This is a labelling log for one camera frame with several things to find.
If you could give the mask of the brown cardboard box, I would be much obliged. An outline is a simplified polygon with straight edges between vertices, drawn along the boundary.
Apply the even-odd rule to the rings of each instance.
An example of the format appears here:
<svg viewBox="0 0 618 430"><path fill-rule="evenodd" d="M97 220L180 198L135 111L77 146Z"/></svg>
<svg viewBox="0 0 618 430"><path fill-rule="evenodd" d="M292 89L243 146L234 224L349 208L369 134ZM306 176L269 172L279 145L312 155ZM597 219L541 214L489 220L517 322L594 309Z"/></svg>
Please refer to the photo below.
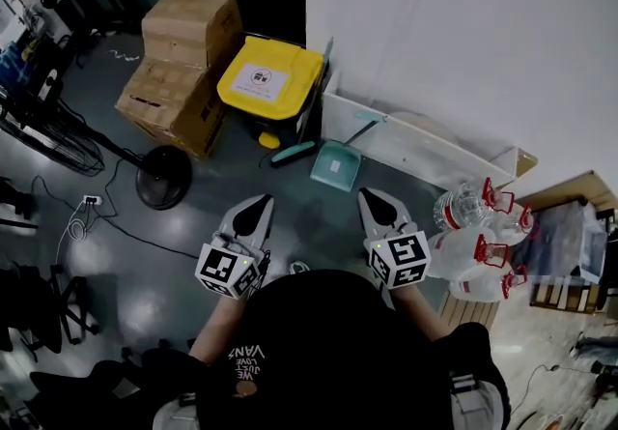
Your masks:
<svg viewBox="0 0 618 430"><path fill-rule="evenodd" d="M215 69L145 58L116 109L150 137L206 158L225 117Z"/></svg>
<svg viewBox="0 0 618 430"><path fill-rule="evenodd" d="M209 68L243 36L237 0L159 0L142 20L145 56Z"/></svg>

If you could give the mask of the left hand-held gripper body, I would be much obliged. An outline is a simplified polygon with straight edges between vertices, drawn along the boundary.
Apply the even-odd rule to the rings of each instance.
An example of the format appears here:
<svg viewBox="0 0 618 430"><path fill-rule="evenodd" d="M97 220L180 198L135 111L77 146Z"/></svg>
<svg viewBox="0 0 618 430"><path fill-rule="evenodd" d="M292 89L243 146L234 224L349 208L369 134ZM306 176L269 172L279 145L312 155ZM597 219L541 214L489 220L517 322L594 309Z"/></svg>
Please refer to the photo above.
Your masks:
<svg viewBox="0 0 618 430"><path fill-rule="evenodd" d="M261 288L270 263L265 242L270 228L249 236L235 233L228 224L203 244L195 277L212 292L234 300L248 299Z"/></svg>

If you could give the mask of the person's right forearm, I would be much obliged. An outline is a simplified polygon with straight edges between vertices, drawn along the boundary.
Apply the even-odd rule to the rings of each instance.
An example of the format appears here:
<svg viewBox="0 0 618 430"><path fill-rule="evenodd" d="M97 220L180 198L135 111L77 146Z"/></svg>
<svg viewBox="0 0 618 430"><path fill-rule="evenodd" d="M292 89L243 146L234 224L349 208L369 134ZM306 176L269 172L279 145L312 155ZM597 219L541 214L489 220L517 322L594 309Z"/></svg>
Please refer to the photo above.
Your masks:
<svg viewBox="0 0 618 430"><path fill-rule="evenodd" d="M389 296L395 310L405 315L430 341L437 341L451 333L448 324L439 317L416 285L390 289Z"/></svg>

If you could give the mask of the white shelf unit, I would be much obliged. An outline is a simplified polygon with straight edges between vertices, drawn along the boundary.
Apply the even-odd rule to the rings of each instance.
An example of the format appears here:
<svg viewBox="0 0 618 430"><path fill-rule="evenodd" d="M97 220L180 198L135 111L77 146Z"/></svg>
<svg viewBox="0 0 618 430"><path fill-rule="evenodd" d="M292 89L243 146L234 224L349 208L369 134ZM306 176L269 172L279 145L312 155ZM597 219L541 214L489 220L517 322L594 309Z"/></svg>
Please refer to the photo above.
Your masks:
<svg viewBox="0 0 618 430"><path fill-rule="evenodd" d="M333 73L323 92L325 138L345 142L364 128L372 117L380 122L351 146L371 158L443 189L465 181L489 177L506 186L530 172L538 159L517 146L500 144L482 150L455 138L443 137L421 127L411 112L384 114L352 100L339 88L340 74Z"/></svg>

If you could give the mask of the wooden slatted crate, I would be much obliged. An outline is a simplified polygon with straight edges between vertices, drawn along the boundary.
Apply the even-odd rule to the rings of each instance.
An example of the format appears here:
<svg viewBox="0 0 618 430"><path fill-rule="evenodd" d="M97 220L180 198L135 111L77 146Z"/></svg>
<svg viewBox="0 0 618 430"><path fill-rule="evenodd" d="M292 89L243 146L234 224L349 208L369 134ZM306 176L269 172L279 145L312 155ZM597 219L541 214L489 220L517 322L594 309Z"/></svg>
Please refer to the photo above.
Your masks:
<svg viewBox="0 0 618 430"><path fill-rule="evenodd" d="M479 323L491 330L499 305L499 302L458 300L450 292L446 292L438 315L451 330L467 323Z"/></svg>

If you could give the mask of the wooden table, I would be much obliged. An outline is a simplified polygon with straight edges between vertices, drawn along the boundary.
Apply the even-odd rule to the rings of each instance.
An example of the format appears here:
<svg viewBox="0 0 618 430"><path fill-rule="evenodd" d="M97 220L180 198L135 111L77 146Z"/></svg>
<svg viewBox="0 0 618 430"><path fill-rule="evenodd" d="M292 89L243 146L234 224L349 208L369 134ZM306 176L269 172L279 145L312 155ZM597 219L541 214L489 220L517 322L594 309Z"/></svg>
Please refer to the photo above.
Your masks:
<svg viewBox="0 0 618 430"><path fill-rule="evenodd" d="M618 196L594 171L521 201L533 230L516 245L512 265L524 265L529 305L596 314L618 299Z"/></svg>

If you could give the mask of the grey waist pack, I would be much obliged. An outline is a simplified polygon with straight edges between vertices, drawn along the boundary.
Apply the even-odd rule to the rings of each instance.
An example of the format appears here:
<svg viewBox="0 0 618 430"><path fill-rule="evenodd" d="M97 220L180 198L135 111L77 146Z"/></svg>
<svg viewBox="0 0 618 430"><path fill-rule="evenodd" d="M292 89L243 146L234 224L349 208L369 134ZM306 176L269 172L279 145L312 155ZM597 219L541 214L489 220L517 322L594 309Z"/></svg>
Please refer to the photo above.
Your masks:
<svg viewBox="0 0 618 430"><path fill-rule="evenodd" d="M450 394L454 430L502 430L506 413L494 384L452 376Z"/></svg>

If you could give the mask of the black standing fan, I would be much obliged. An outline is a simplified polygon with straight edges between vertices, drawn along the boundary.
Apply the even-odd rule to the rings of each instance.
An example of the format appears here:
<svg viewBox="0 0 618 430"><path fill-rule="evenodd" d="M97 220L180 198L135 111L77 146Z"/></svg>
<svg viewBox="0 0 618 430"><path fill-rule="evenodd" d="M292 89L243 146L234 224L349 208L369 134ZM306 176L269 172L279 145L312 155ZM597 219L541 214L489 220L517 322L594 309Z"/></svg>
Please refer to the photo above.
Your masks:
<svg viewBox="0 0 618 430"><path fill-rule="evenodd" d="M158 146L138 156L88 126L62 100L42 100L21 87L0 85L0 130L86 177L102 172L100 150L107 150L136 167L137 195L156 211L178 205L192 182L192 164L183 150Z"/></svg>

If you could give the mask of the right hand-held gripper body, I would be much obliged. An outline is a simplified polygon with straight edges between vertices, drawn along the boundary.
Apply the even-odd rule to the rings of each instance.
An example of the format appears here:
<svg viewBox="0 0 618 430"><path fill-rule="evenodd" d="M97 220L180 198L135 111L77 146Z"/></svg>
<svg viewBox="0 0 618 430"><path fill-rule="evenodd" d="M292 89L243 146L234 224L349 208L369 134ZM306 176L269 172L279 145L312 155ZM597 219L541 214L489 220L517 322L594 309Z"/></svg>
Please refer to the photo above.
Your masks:
<svg viewBox="0 0 618 430"><path fill-rule="evenodd" d="M366 226L364 231L369 275L379 289L398 289L426 278L431 253L425 233L415 223Z"/></svg>

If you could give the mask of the yellow-lidded trash bin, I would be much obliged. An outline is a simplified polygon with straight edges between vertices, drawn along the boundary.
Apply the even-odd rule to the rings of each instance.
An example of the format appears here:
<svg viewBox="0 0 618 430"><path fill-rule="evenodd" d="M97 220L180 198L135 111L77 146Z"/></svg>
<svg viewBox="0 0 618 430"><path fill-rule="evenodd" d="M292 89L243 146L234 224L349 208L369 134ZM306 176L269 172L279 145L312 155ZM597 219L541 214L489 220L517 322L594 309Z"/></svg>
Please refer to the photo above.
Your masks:
<svg viewBox="0 0 618 430"><path fill-rule="evenodd" d="M252 136L270 149L294 146L323 55L299 45L247 36L217 84L220 99L240 111Z"/></svg>

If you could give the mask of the black printed shirt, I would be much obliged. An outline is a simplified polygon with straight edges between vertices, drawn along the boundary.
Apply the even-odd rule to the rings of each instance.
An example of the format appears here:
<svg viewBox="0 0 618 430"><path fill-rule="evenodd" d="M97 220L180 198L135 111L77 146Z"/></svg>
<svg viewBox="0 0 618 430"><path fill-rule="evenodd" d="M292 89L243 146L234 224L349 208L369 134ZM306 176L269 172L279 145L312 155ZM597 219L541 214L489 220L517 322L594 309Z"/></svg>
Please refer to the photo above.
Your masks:
<svg viewBox="0 0 618 430"><path fill-rule="evenodd" d="M246 301L225 354L205 366L199 430L454 430L451 377L473 375L511 405L487 329L430 341L390 296L336 270L277 278Z"/></svg>

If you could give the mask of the teal dustpan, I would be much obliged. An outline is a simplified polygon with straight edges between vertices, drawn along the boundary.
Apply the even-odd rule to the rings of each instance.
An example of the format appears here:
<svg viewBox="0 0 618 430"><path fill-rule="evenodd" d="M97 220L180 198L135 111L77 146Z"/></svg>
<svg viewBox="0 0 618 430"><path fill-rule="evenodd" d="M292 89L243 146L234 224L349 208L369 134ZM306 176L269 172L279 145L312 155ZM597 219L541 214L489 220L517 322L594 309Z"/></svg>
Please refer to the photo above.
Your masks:
<svg viewBox="0 0 618 430"><path fill-rule="evenodd" d="M310 178L319 183L351 192L362 155L351 144L373 127L386 122L386 115L356 112L354 116L365 125L345 142L325 140L316 157Z"/></svg>

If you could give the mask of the person's left forearm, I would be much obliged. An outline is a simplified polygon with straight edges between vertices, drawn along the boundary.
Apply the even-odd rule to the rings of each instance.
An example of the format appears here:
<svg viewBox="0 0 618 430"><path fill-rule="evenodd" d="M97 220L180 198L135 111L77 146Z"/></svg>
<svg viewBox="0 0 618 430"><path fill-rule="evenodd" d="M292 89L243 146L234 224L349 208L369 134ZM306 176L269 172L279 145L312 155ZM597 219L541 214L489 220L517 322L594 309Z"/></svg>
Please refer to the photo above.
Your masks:
<svg viewBox="0 0 618 430"><path fill-rule="evenodd" d="M239 326L246 301L221 296L189 354L206 365L217 362L226 352Z"/></svg>

